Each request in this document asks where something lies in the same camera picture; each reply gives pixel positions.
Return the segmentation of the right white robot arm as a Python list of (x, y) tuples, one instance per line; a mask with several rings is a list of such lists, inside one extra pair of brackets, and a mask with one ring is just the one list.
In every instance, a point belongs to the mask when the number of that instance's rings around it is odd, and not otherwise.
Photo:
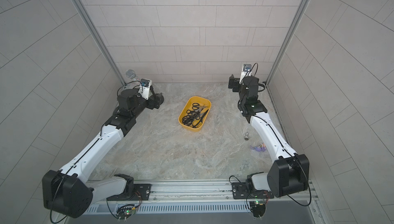
[(270, 154), (272, 166), (268, 173), (254, 173), (247, 177), (250, 191), (269, 190), (275, 197), (310, 191), (309, 160), (298, 154), (273, 124), (267, 108), (258, 99), (259, 83), (254, 76), (229, 77), (228, 88), (239, 94), (238, 109), (257, 131)]

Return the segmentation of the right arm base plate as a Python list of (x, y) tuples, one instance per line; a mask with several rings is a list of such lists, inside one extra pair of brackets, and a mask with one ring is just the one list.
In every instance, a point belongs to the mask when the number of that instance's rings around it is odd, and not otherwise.
[(244, 199), (251, 198), (257, 199), (274, 199), (274, 195), (271, 191), (263, 190), (248, 190), (245, 183), (233, 182), (231, 183), (231, 192), (233, 194), (233, 199)]

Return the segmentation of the yellow plastic storage box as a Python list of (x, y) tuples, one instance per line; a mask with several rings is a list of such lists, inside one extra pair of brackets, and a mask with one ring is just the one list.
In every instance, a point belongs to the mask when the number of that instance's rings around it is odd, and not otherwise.
[(189, 131), (198, 132), (202, 129), (210, 109), (211, 102), (208, 99), (193, 96), (179, 115), (179, 124)]

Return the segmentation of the large black scissors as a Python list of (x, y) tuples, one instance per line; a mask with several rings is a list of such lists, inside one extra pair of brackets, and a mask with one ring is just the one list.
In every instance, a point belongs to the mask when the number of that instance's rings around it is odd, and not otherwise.
[(183, 125), (197, 128), (201, 123), (203, 123), (208, 111), (209, 110), (201, 113), (200, 110), (187, 110), (186, 115), (182, 118), (181, 122)]

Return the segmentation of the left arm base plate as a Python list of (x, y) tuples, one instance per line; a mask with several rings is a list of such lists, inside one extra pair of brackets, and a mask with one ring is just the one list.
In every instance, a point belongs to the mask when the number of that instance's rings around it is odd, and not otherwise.
[(107, 198), (108, 201), (146, 201), (149, 200), (152, 184), (134, 184), (126, 186), (123, 193)]

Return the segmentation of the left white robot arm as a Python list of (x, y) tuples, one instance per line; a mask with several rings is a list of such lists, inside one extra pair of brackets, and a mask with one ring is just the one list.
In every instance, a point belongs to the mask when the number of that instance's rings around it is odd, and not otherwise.
[(145, 109), (158, 109), (164, 102), (161, 93), (152, 87), (123, 90), (119, 105), (103, 124), (96, 137), (70, 162), (58, 171), (48, 171), (42, 179), (43, 204), (71, 218), (78, 218), (91, 204), (102, 199), (130, 200), (137, 196), (133, 177), (125, 174), (92, 182), (90, 175), (105, 155), (121, 141), (136, 124)]

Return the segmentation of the small black scissors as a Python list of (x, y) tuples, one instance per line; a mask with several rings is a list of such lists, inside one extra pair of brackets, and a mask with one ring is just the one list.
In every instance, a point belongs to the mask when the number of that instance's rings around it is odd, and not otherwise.
[(197, 103), (197, 102), (195, 102), (195, 103), (192, 104), (192, 109), (193, 109), (193, 110), (203, 110), (203, 109), (206, 108), (206, 107), (207, 107), (207, 106), (201, 105), (201, 104), (199, 104), (199, 103)]

